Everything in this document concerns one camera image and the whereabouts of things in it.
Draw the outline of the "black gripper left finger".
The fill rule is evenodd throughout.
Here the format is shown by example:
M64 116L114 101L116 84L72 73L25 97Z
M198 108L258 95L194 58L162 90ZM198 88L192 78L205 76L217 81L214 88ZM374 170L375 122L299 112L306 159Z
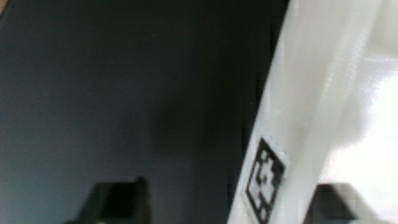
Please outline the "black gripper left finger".
M144 177L100 182L75 218L64 224L152 224L152 194Z

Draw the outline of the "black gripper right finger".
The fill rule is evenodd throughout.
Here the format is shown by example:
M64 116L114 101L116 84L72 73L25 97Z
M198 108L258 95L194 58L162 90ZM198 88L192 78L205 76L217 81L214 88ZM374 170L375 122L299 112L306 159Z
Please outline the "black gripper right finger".
M317 186L303 224L381 224L349 183L324 183Z

